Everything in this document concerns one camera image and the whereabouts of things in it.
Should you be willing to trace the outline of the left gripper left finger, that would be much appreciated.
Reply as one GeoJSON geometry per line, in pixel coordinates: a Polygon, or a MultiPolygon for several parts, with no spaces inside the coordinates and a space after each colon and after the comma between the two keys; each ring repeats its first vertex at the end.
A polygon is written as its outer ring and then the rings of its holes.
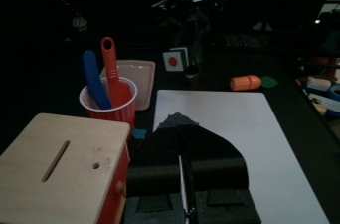
{"type": "Polygon", "coordinates": [[[124,224],[184,223],[176,118],[169,115],[132,151],[124,224]]]}

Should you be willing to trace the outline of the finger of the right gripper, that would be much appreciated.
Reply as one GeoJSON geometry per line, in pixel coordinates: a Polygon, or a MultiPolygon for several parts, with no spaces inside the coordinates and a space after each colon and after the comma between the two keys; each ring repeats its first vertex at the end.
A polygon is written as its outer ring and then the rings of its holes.
{"type": "Polygon", "coordinates": [[[172,43],[176,47],[188,46],[187,37],[187,16],[184,14],[177,14],[172,19],[172,43]]]}
{"type": "Polygon", "coordinates": [[[201,60],[201,36],[203,29],[200,21],[196,15],[189,18],[189,25],[192,26],[192,42],[188,46],[188,66],[187,75],[196,77],[200,72],[200,60],[201,60]]]}

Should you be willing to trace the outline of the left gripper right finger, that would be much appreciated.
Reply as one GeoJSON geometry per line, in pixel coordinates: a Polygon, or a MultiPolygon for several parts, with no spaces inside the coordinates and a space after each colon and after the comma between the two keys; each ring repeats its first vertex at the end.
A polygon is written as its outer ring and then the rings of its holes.
{"type": "Polygon", "coordinates": [[[235,146],[187,116],[177,122],[180,175],[188,224],[261,224],[235,146]]]}

